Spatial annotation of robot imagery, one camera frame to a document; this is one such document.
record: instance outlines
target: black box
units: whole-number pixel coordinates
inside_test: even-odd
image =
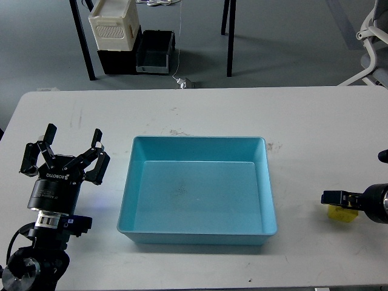
[[[174,32],[145,30],[136,54],[137,72],[168,74],[170,71],[170,55],[174,49]]]
[[[131,51],[98,50],[97,54],[106,75],[137,75],[136,52],[142,38],[141,27]]]

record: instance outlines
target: robotic arm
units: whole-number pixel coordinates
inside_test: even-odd
[[[388,150],[380,152],[378,159],[388,163]],[[364,193],[323,191],[321,203],[364,211],[371,220],[388,223],[388,184],[372,185]]]
[[[91,148],[77,157],[53,153],[50,146],[55,133],[55,125],[49,124],[42,138],[25,147],[20,172],[29,177],[38,176],[28,202],[29,209],[38,211],[38,219],[21,227],[11,240],[7,266],[5,269],[0,266],[5,291],[55,290],[70,262],[64,251],[70,235],[78,237],[92,227],[92,218],[73,213],[81,183],[102,183],[110,160],[101,144],[102,132],[96,129]],[[40,153],[45,163],[38,168]],[[94,169],[85,172],[96,159]],[[18,234],[31,240],[32,245],[10,256]]]

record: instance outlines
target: white cable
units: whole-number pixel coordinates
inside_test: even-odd
[[[183,1],[181,1],[181,5],[180,5],[180,8],[179,8],[178,66],[176,67],[176,71],[175,71],[174,75],[172,75],[172,77],[175,79],[176,82],[179,81],[178,79],[175,78],[175,75],[178,72],[179,63],[180,63],[180,60],[181,60],[182,2]]]
[[[148,6],[170,5],[178,2],[181,0],[136,0],[136,3],[146,3]]]

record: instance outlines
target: gray floor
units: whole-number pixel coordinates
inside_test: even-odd
[[[355,32],[374,0],[241,0],[237,3],[233,77],[226,77],[223,0],[183,0],[177,77],[197,88],[337,85],[361,70]],[[80,4],[97,81],[89,81],[68,1],[0,1],[0,128],[30,91],[174,89],[169,76],[106,76]],[[180,4],[138,4],[143,30],[179,34]]]

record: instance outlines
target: white chair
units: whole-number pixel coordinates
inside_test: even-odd
[[[367,85],[383,85],[388,88],[388,47],[376,49],[375,43],[388,44],[388,0],[376,0],[373,10],[364,20],[356,37],[364,43],[367,54],[361,57],[362,72],[342,82],[347,86],[362,79]]]

